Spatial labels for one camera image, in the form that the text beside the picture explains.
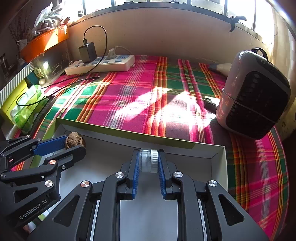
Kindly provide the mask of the brown walnut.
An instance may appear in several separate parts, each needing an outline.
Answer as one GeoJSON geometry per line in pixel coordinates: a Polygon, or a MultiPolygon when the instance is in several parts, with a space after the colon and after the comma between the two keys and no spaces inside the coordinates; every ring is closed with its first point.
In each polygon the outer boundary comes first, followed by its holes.
{"type": "Polygon", "coordinates": [[[78,132],[71,132],[65,140],[65,148],[70,149],[75,146],[86,147],[84,138],[78,132]]]}

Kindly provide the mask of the green tissue pack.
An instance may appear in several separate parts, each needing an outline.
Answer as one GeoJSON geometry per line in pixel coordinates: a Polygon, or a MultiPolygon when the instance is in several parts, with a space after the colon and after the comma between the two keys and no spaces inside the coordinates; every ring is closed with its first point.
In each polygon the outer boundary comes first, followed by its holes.
{"type": "Polygon", "coordinates": [[[33,107],[45,98],[47,97],[41,86],[32,85],[16,100],[16,106],[10,112],[13,123],[21,130],[25,124],[25,118],[29,117],[33,107]]]}

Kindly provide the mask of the yellow green box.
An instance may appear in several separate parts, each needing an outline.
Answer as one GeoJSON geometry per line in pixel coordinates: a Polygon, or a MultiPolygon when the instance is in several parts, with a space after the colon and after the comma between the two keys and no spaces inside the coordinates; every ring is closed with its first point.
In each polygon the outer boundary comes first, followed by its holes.
{"type": "Polygon", "coordinates": [[[18,86],[12,91],[8,96],[3,106],[1,107],[1,116],[5,121],[13,123],[11,119],[10,112],[16,106],[16,100],[20,97],[21,94],[25,93],[28,90],[27,83],[25,80],[22,80],[18,86]]]}

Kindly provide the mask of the striped white box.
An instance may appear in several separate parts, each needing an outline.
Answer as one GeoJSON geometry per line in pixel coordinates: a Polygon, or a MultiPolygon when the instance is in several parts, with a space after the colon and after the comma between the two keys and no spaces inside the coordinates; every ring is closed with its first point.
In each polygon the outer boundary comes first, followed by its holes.
{"type": "Polygon", "coordinates": [[[34,65],[32,62],[30,62],[20,72],[18,72],[6,86],[1,89],[0,107],[3,106],[5,101],[16,89],[16,87],[33,71],[34,65]]]}

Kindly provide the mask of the green white cardboard box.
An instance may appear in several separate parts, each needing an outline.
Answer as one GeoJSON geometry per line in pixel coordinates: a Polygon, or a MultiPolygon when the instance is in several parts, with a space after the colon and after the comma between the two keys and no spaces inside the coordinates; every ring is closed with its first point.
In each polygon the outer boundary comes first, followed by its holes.
{"type": "Polygon", "coordinates": [[[62,174],[61,200],[29,240],[220,240],[226,150],[57,119],[44,140],[78,132],[86,156],[62,174]]]}

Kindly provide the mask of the orange tray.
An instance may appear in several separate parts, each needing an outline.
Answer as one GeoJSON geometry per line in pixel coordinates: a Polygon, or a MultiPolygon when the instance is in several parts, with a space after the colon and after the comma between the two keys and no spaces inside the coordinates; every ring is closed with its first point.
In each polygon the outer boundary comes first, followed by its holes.
{"type": "Polygon", "coordinates": [[[53,46],[67,40],[69,33],[67,25],[54,28],[48,32],[45,32],[35,39],[31,40],[21,51],[20,57],[25,62],[30,63],[32,60],[37,58],[39,55],[46,52],[53,46]]]}

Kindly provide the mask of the black charger adapter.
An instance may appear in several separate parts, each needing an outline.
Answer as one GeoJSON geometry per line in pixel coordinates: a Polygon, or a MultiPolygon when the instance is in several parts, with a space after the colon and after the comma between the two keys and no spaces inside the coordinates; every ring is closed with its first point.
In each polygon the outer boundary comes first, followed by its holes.
{"type": "Polygon", "coordinates": [[[90,63],[97,58],[93,42],[86,43],[78,48],[83,63],[90,63]]]}

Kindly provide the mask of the white power strip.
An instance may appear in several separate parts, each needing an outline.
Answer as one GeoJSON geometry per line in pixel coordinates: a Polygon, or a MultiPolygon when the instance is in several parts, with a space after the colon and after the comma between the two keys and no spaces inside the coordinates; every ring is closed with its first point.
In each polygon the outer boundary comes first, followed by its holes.
{"type": "Polygon", "coordinates": [[[118,55],[114,59],[101,60],[98,57],[90,63],[83,63],[82,60],[75,61],[65,69],[67,75],[97,73],[97,72],[121,72],[128,71],[135,63],[134,55],[118,55]]]}

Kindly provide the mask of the small pink black heater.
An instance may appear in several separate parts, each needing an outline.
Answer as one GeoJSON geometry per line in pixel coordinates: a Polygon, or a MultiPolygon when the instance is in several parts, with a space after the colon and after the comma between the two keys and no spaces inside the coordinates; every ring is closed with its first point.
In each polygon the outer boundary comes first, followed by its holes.
{"type": "Polygon", "coordinates": [[[290,99],[290,84],[262,48],[239,52],[216,111],[219,125],[259,140],[279,121],[290,99]]]}

